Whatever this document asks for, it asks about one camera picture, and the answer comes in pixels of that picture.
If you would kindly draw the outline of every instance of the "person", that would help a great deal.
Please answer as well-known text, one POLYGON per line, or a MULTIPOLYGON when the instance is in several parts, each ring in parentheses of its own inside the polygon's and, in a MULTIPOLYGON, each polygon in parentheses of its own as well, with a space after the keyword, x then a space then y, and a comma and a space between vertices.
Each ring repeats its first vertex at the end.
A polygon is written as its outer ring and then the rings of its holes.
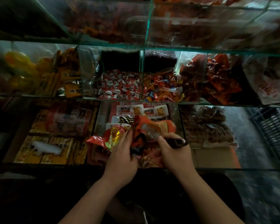
MULTIPOLYGON (((199 221, 205 224, 243 223, 197 173, 192 162, 190 146, 172 149, 164 138, 181 137, 174 133, 167 133, 158 137, 158 143, 165 166, 183 186, 199 221)), ((63 217, 59 222, 60 224, 95 224, 101 222, 109 202, 136 175, 138 160, 130 156, 131 143, 132 131, 128 131, 113 149, 101 179, 93 184, 78 203, 63 217)))

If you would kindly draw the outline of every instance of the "glass shelf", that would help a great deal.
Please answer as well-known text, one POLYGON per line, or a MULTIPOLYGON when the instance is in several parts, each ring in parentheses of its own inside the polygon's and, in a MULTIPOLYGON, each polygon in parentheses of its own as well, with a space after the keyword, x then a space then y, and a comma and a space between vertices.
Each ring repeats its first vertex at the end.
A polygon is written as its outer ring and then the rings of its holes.
POLYGON ((0 96, 280 107, 280 57, 0 41, 0 96))
MULTIPOLYGON (((20 147, 26 140, 27 135, 38 137, 55 137, 56 135, 31 129, 41 130, 41 125, 35 125, 35 118, 40 118, 37 114, 40 110, 52 109, 55 102, 61 100, 21 98, 21 100, 11 98, 7 103, 0 104, 0 116, 5 119, 1 127, 1 133, 6 134, 5 143, 0 149, 0 172, 11 171, 13 173, 22 173, 30 175, 50 175, 52 173, 67 173, 68 171, 87 174, 87 171, 96 171, 96 174, 102 172, 100 166, 88 159, 77 165, 69 164, 44 164, 44 163, 13 163, 20 147), (17 111, 21 104, 25 108, 17 111)), ((102 136, 106 130, 106 123, 114 122, 116 117, 114 113, 117 105, 130 105, 135 103, 126 103, 119 101, 101 101, 101 102, 81 102, 67 99, 61 102, 67 102, 68 105, 83 105, 84 108, 93 110, 93 121, 90 121, 90 135, 102 136)), ((157 103, 138 103, 144 107, 157 108, 157 103)), ((220 107, 206 109, 215 110, 211 119, 200 119, 195 121, 195 115, 190 110, 195 109, 200 112, 200 106, 178 105, 175 103, 167 104, 168 119, 176 125, 176 133, 185 138, 192 148, 192 158, 195 167, 202 172, 225 172, 234 171, 276 171, 280 172, 280 137, 276 130, 280 127, 280 109, 259 109, 246 107, 220 107), (193 125, 199 125, 201 129, 207 131, 192 132, 193 125), (224 133, 220 131, 216 134, 211 129, 224 128, 224 133)), ((74 137, 75 140, 84 140, 81 137, 74 137)))
POLYGON ((0 0, 0 40, 280 56, 280 0, 187 1, 0 0))

